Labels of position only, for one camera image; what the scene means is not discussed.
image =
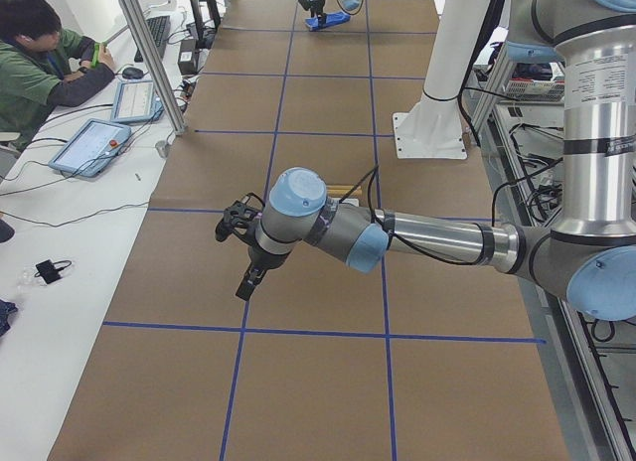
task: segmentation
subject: white wall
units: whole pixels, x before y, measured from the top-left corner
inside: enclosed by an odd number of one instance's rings
[[[49,4],[53,6],[56,10],[60,19],[62,19],[62,25],[68,27],[69,29],[73,29],[74,31],[80,31],[81,27],[76,19],[75,14],[73,13],[71,7],[69,6],[67,0],[46,0]]]
[[[100,41],[125,25],[117,0],[47,0],[62,19],[62,25]],[[139,0],[141,8],[167,0]],[[162,9],[172,10],[177,0]]]

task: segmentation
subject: chair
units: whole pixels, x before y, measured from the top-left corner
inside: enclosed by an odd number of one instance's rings
[[[9,146],[9,142],[17,139],[20,133],[0,131],[0,178],[7,176],[13,165],[20,158],[20,152]]]

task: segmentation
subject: computer mouse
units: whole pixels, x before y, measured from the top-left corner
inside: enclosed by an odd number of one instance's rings
[[[143,78],[144,71],[137,67],[126,67],[123,71],[121,71],[121,76],[129,80],[139,80],[140,78]]]

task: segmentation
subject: green jacket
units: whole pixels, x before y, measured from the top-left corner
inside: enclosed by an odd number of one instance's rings
[[[64,76],[71,73],[69,58],[81,57],[80,42],[78,33],[63,29],[58,47],[49,53]],[[0,131],[20,132],[13,143],[19,150],[53,111],[47,98],[60,81],[46,54],[26,54],[0,40]]]

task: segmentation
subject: white table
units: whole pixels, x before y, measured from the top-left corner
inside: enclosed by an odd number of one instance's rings
[[[171,14],[173,30],[182,18],[179,12]],[[119,66],[133,62],[136,46],[129,32],[109,47]],[[181,81],[178,51],[178,45],[168,46],[163,59],[173,87]],[[143,64],[135,66],[145,69]],[[112,103],[116,84],[117,78],[84,106]],[[68,111],[63,108],[54,115]],[[88,118],[108,119],[109,112],[109,108],[88,110],[58,118],[43,126],[37,137],[67,139]],[[73,178],[0,196],[0,211],[58,224],[101,209],[143,204],[165,162],[155,143],[173,139],[171,129],[163,116],[95,179]],[[52,145],[61,143],[36,142],[27,149],[7,177],[22,174],[14,182],[0,184],[0,195],[60,180],[61,175],[50,168],[27,164],[47,163],[60,149]],[[11,330],[0,338],[2,461],[47,458],[145,213],[145,207],[124,209],[56,229],[5,217],[15,235],[0,244],[0,298],[14,302],[19,311],[10,316]],[[46,259],[69,259],[73,265],[51,285],[25,284],[24,268],[34,272],[35,264]]]

